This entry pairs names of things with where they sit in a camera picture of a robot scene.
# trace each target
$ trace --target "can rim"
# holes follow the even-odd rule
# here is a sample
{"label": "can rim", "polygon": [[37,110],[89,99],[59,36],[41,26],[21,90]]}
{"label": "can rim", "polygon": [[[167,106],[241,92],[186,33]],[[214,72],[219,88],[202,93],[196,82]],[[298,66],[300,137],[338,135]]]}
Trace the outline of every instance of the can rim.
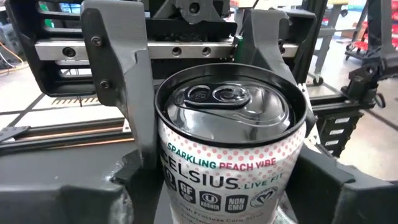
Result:
{"label": "can rim", "polygon": [[[267,72],[267,73],[273,74],[273,77],[271,77],[270,80],[281,84],[281,86],[287,87],[288,90],[285,90],[285,91],[296,91],[296,93],[294,93],[294,94],[299,93],[297,96],[299,96],[301,99],[299,99],[298,101],[301,101],[304,104],[303,116],[300,119],[297,119],[295,121],[295,124],[292,127],[290,127],[289,129],[287,129],[286,131],[284,131],[283,133],[276,134],[275,136],[272,136],[269,139],[261,139],[261,140],[253,141],[250,143],[247,143],[247,142],[245,142],[245,143],[220,142],[217,140],[211,140],[211,139],[193,135],[192,133],[188,133],[188,132],[183,131],[183,130],[179,129],[178,127],[176,127],[176,125],[174,125],[171,121],[169,121],[167,119],[167,117],[164,115],[165,114],[164,108],[160,108],[160,106],[164,106],[163,104],[160,104],[160,101],[161,100],[165,101],[164,98],[166,98],[165,96],[163,96],[163,99],[162,99],[162,96],[160,93],[164,94],[164,91],[168,90],[169,93],[166,93],[165,95],[167,95],[167,97],[169,97],[170,94],[175,89],[177,89],[180,85],[183,85],[184,83],[189,82],[190,80],[196,79],[198,77],[204,77],[204,76],[210,75],[210,74],[208,74],[208,75],[200,74],[200,75],[196,75],[195,77],[186,77],[186,76],[183,76],[183,78],[178,77],[179,75],[181,76],[181,74],[187,73],[192,70],[202,70],[203,72],[206,72],[206,71],[208,71],[207,68],[212,68],[213,70],[218,70],[221,65],[222,66],[230,66],[230,67],[248,68],[251,70],[256,69],[258,72],[262,71],[262,72]],[[249,76],[249,75],[245,75],[245,74],[239,74],[239,76],[248,77],[248,78],[252,78],[252,79],[257,79],[262,82],[266,82],[265,80],[262,80],[260,78],[255,78],[253,76]],[[268,83],[268,82],[266,82],[266,83],[268,85],[273,86],[274,88],[281,91],[282,93],[284,92],[284,90],[281,90],[282,87],[277,87],[277,86],[273,85],[275,83]],[[281,140],[289,137],[290,135],[292,135],[293,133],[298,131],[300,127],[302,127],[302,125],[304,124],[305,119],[306,119],[306,114],[308,113],[307,101],[305,100],[300,89],[297,86],[295,86],[293,83],[289,82],[288,80],[283,79],[282,77],[276,75],[273,71],[267,70],[265,68],[255,67],[252,65],[244,65],[244,64],[239,64],[239,63],[209,63],[209,64],[198,65],[198,66],[194,66],[194,67],[190,67],[190,68],[181,70],[181,71],[171,75],[170,77],[168,77],[166,80],[164,80],[162,82],[162,84],[160,85],[159,89],[157,90],[157,92],[155,94],[155,102],[154,103],[155,103],[155,109],[156,109],[156,112],[157,112],[157,115],[159,116],[159,118],[162,120],[162,122],[168,128],[170,128],[175,133],[181,135],[184,138],[187,138],[191,141],[194,141],[194,142],[197,142],[200,144],[205,144],[205,145],[213,146],[213,147],[224,147],[224,148],[258,147],[258,146],[264,146],[266,144],[272,144],[274,142],[281,141]]]}

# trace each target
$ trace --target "beverage can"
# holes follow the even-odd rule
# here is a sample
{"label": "beverage can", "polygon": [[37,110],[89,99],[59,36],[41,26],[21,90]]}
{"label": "beverage can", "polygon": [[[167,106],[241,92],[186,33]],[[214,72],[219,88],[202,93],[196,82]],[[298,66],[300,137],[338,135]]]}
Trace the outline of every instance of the beverage can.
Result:
{"label": "beverage can", "polygon": [[268,70],[213,64],[160,86],[160,158],[174,223],[275,220],[306,131],[305,98],[282,85]]}

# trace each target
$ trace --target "red dot pattern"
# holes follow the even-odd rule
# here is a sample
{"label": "red dot pattern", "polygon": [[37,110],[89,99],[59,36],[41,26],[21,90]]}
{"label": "red dot pattern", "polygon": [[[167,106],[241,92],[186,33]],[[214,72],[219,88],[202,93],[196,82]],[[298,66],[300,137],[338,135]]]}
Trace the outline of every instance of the red dot pattern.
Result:
{"label": "red dot pattern", "polygon": [[[254,149],[225,149],[225,148],[215,148],[202,145],[196,142],[192,142],[189,139],[185,139],[179,136],[177,133],[173,132],[171,129],[166,127],[165,124],[161,123],[159,125],[160,137],[162,142],[167,145],[171,142],[176,147],[181,147],[182,151],[189,153],[197,157],[198,159],[205,159],[207,161],[214,161],[217,164],[219,162],[229,162],[231,164],[256,164],[267,159],[275,158],[276,165],[264,166],[264,167],[253,167],[253,170],[249,171],[238,171],[231,169],[219,169],[222,173],[217,172],[215,175],[226,175],[239,178],[240,182],[246,181],[256,181],[261,179],[271,178],[274,175],[282,175],[282,182],[287,181],[290,177],[291,171],[297,160],[297,156],[300,153],[298,148],[303,143],[305,135],[305,126],[302,126],[296,133],[291,135],[289,138],[273,143],[271,145],[256,147]],[[179,163],[186,163],[185,166],[188,168],[190,166],[195,167],[196,171],[203,170],[202,172],[209,174],[213,173],[215,170],[206,170],[206,167],[200,167],[196,164],[191,164],[186,160],[177,157]]]}

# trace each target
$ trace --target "black cable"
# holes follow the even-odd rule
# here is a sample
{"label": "black cable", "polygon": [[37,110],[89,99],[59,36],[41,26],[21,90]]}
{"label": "black cable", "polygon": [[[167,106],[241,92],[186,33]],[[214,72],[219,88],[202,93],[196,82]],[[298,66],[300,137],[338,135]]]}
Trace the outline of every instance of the black cable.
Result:
{"label": "black cable", "polygon": [[[253,7],[252,7],[252,9],[254,9],[256,6],[257,6],[257,4],[258,4],[258,2],[259,2],[260,0],[256,0],[255,2],[254,2],[254,4],[253,4]],[[243,25],[244,25],[244,23],[246,22],[246,19],[247,19],[247,16],[245,16],[245,15],[247,15],[247,14],[243,14],[243,20],[242,20],[242,29],[241,29],[241,31],[239,31],[239,35],[242,35],[242,33],[243,33]]]}

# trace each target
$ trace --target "celsius can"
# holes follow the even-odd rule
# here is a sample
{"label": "celsius can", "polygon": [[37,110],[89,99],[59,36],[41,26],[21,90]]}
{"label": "celsius can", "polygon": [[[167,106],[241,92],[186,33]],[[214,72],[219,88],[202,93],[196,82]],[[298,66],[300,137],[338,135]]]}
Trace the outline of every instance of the celsius can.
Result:
{"label": "celsius can", "polygon": [[236,63],[188,68],[155,97],[174,223],[272,223],[306,131],[293,83]]}

